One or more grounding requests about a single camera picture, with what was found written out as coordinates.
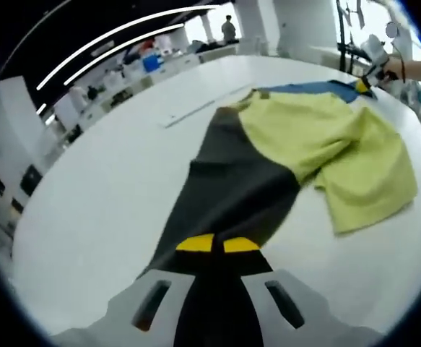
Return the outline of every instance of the white wall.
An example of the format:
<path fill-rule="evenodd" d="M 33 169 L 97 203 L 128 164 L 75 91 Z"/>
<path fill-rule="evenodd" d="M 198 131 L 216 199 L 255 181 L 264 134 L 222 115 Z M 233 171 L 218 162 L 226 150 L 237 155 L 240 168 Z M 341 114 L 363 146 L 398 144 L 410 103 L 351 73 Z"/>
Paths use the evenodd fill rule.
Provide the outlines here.
<path fill-rule="evenodd" d="M 14 197 L 26 205 L 29 197 L 20 188 L 22 177 L 30 165 L 42 175 L 48 171 L 51 165 L 41 150 L 55 141 L 36 114 L 24 79 L 0 81 L 0 180 L 8 202 Z"/>
<path fill-rule="evenodd" d="M 179 29 L 175 30 L 174 32 L 168 34 L 170 36 L 170 40 L 172 41 L 172 45 L 174 48 L 181 49 L 185 51 L 186 48 L 189 46 L 188 38 L 186 36 L 186 31 L 184 27 L 180 27 Z"/>
<path fill-rule="evenodd" d="M 264 24 L 259 9 L 259 0 L 236 0 L 234 8 L 244 38 L 256 38 L 259 36 L 266 39 Z"/>
<path fill-rule="evenodd" d="M 14 131 L 0 98 L 0 180 L 10 192 L 8 203 L 11 203 L 11 196 L 22 205 L 27 203 L 29 198 L 19 184 L 31 162 L 30 154 Z"/>
<path fill-rule="evenodd" d="M 331 1 L 274 0 L 274 7 L 279 26 L 286 24 L 287 37 L 293 46 L 337 47 Z"/>
<path fill-rule="evenodd" d="M 32 158 L 36 158 L 45 125 L 36 114 L 24 78 L 13 77 L 0 81 L 0 99 L 20 143 Z M 45 171 L 45 166 L 39 160 L 34 165 L 40 172 Z"/>

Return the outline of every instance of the red object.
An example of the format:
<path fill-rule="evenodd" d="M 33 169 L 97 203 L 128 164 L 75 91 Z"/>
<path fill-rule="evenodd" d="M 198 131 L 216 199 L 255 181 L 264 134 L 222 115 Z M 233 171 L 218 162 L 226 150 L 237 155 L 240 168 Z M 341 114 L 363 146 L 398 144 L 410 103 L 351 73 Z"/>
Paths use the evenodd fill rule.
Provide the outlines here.
<path fill-rule="evenodd" d="M 141 44 L 139 48 L 139 52 L 143 53 L 150 48 L 154 48 L 154 40 L 148 40 L 148 41 L 143 42 L 143 44 Z"/>

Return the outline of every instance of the dark gray shirt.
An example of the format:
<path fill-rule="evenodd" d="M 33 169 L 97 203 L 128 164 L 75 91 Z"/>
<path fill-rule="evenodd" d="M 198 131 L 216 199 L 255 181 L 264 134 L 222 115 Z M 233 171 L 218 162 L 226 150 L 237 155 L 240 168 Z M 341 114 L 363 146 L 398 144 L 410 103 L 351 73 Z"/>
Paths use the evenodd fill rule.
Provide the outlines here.
<path fill-rule="evenodd" d="M 222 25 L 223 39 L 225 41 L 234 40 L 236 38 L 236 28 L 232 22 L 225 22 Z"/>

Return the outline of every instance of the window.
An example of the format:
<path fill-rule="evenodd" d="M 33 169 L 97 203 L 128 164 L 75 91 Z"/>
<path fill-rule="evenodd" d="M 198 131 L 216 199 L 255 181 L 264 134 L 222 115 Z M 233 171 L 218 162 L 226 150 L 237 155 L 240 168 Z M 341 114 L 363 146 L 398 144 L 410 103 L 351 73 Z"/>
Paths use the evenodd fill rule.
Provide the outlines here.
<path fill-rule="evenodd" d="M 186 32 L 186 37 L 188 42 L 192 43 L 193 40 L 199 40 L 202 42 L 207 42 L 207 34 L 205 33 L 204 24 L 202 23 L 202 18 L 197 16 L 192 20 L 184 23 L 184 30 Z"/>
<path fill-rule="evenodd" d="M 414 28 L 411 28 L 412 59 L 421 61 L 421 42 Z"/>
<path fill-rule="evenodd" d="M 48 119 L 46 119 L 46 121 L 45 121 L 45 125 L 46 126 L 48 126 L 48 125 L 50 125 L 54 120 L 55 120 L 55 118 L 56 118 L 56 115 L 54 114 L 54 113 L 52 113 L 49 117 L 48 117 Z"/>
<path fill-rule="evenodd" d="M 238 21 L 238 16 L 236 16 L 236 11 L 234 10 L 234 5 L 230 2 L 212 9 L 207 12 L 210 22 L 210 29 L 212 30 L 212 36 L 217 41 L 223 40 L 222 25 L 226 20 L 226 16 L 230 15 L 231 22 L 236 28 L 236 38 L 240 38 L 240 25 Z"/>
<path fill-rule="evenodd" d="M 335 0 L 332 0 L 334 8 L 336 8 Z M 340 5 L 343 9 L 350 8 L 350 11 L 356 11 L 355 0 L 340 0 Z M 390 14 L 387 9 L 375 2 L 363 0 L 361 3 L 361 10 L 363 11 L 365 26 L 360 28 L 360 21 L 357 13 L 350 13 L 351 27 L 348 25 L 346 18 L 344 17 L 344 33 L 345 43 L 350 41 L 350 33 L 353 37 L 353 41 L 356 46 L 361 46 L 370 34 L 374 34 L 381 41 L 386 42 L 383 46 L 387 52 L 392 52 L 391 40 L 386 36 L 386 25 L 391 21 Z M 334 10 L 335 27 L 337 32 L 337 42 L 340 42 L 340 24 L 338 11 Z"/>

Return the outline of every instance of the ceiling light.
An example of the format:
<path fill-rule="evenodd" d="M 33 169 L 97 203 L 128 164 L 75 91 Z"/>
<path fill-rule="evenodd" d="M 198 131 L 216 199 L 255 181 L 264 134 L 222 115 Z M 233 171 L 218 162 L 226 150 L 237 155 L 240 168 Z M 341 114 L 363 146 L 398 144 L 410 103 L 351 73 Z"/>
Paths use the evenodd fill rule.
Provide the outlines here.
<path fill-rule="evenodd" d="M 53 113 L 51 116 L 48 117 L 48 119 L 45 121 L 45 125 L 48 126 L 51 124 L 51 122 L 54 121 L 54 119 L 56 118 L 56 115 Z"/>
<path fill-rule="evenodd" d="M 95 45 L 96 43 L 104 40 L 105 38 L 108 38 L 111 35 L 114 35 L 115 33 L 118 33 L 119 31 L 126 29 L 128 27 L 131 27 L 133 25 L 136 25 L 138 23 L 141 22 L 146 22 L 147 20 L 153 20 L 154 18 L 158 18 L 158 17 L 163 17 L 163 16 L 167 16 L 169 14 L 174 14 L 174 13 L 180 13 L 180 12 L 189 12 L 189 11 L 196 11 L 199 9 L 216 9 L 219 5 L 201 5 L 201 6 L 191 6 L 191 7 L 182 7 L 180 9 L 170 9 L 168 11 L 164 11 L 164 12 L 159 12 L 159 13 L 154 13 L 151 14 L 149 16 L 143 17 L 143 18 L 139 18 L 137 20 L 128 22 L 124 25 L 121 25 L 120 27 L 117 27 L 116 29 L 112 29 L 111 31 L 108 31 L 105 34 L 102 34 L 100 37 L 90 41 L 89 43 L 87 43 L 85 46 L 82 46 L 81 48 L 77 49 L 73 54 L 71 54 L 70 56 L 68 56 L 67 58 L 65 58 L 57 67 L 55 67 L 53 69 L 53 71 L 51 71 L 47 77 L 45 77 L 43 79 L 42 82 L 39 83 L 39 85 L 37 86 L 37 90 L 42 89 L 42 87 L 44 85 L 46 85 L 46 83 L 55 75 L 58 73 L 59 70 L 61 70 L 64 66 L 66 66 L 72 59 L 74 59 L 76 56 L 78 56 L 79 54 L 81 54 L 83 51 L 87 50 L 89 47 Z"/>
<path fill-rule="evenodd" d="M 103 60 L 107 56 L 110 56 L 112 53 L 115 53 L 116 51 L 120 51 L 122 48 L 125 48 L 127 46 L 130 46 L 131 44 L 144 40 L 145 38 L 148 38 L 149 36 L 154 36 L 160 33 L 163 33 L 165 31 L 178 29 L 179 27 L 184 27 L 184 24 L 177 24 L 177 25 L 171 25 L 170 27 L 163 27 L 162 29 L 152 31 L 150 33 L 138 36 L 137 38 L 134 38 L 132 40 L 126 41 L 125 43 L 122 43 L 121 45 L 111 49 L 110 51 L 107 51 L 106 53 L 100 55 L 96 59 L 93 59 L 90 63 L 82 67 L 79 71 L 77 71 L 75 74 L 73 74 L 71 77 L 69 77 L 65 82 L 64 85 L 68 85 L 70 82 L 78 78 L 81 74 L 83 74 L 85 71 L 87 71 L 90 67 L 98 63 L 99 61 Z"/>
<path fill-rule="evenodd" d="M 42 113 L 42 112 L 43 112 L 43 110 L 45 109 L 45 107 L 46 107 L 46 103 L 44 103 L 42 106 L 40 106 L 40 107 L 38 108 L 38 110 L 37 110 L 37 114 Z"/>

